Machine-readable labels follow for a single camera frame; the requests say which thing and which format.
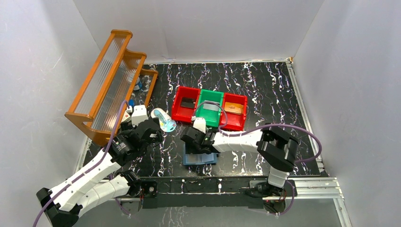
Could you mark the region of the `blue card holder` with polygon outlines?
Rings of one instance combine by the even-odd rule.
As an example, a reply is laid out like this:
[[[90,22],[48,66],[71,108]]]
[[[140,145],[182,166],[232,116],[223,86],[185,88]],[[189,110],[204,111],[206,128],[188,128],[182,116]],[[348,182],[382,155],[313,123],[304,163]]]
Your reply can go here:
[[[183,165],[206,165],[217,163],[218,156],[216,153],[212,154],[190,154],[189,149],[184,145],[183,148]]]

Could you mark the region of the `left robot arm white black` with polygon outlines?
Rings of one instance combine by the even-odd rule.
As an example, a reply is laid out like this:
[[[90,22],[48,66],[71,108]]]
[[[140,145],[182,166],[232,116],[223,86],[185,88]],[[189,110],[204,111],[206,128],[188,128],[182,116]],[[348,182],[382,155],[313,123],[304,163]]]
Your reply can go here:
[[[42,188],[37,192],[42,209],[33,225],[36,226],[44,214],[53,227],[72,227],[83,214],[108,200],[126,195],[154,196],[149,188],[156,187],[155,182],[141,180],[132,170],[118,170],[162,140],[156,118],[119,132],[70,178],[51,189]]]

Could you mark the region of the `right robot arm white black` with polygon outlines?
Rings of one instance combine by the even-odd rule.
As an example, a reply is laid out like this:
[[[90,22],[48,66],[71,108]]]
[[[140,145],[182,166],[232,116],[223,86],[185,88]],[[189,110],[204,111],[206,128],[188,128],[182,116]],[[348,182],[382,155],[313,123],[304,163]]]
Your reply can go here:
[[[285,190],[285,182],[293,171],[299,140],[279,126],[264,125],[250,131],[184,129],[180,139],[190,154],[211,154],[226,151],[257,152],[270,165],[267,192],[273,196]]]

